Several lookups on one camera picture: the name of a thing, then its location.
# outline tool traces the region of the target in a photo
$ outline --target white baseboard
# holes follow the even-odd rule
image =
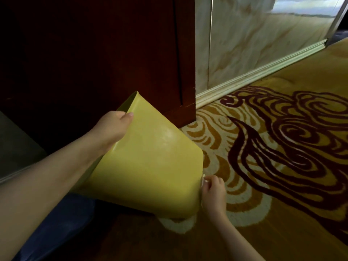
[[[197,94],[196,109],[324,49],[325,42],[326,39]]]

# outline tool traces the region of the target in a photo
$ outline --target brown carpet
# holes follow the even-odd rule
[[[268,261],[348,260],[348,39],[197,111],[182,128],[226,182],[230,221]],[[48,260],[228,260],[202,212],[99,203]]]

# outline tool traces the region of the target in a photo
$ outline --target wooden cabinet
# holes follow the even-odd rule
[[[2,0],[0,110],[51,153],[139,91],[195,119],[194,0]]]

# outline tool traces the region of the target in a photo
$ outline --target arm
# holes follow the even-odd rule
[[[225,240],[236,261],[264,261],[263,257],[230,223],[226,215],[226,190],[222,178],[207,176],[202,187],[202,206]]]
[[[133,114],[108,112],[81,138],[0,186],[0,260],[10,261],[88,167],[126,133]]]

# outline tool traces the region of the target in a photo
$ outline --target yellow trash can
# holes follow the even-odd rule
[[[160,217],[195,214],[202,150],[138,92],[118,110],[134,113],[126,135],[92,165],[73,191]]]

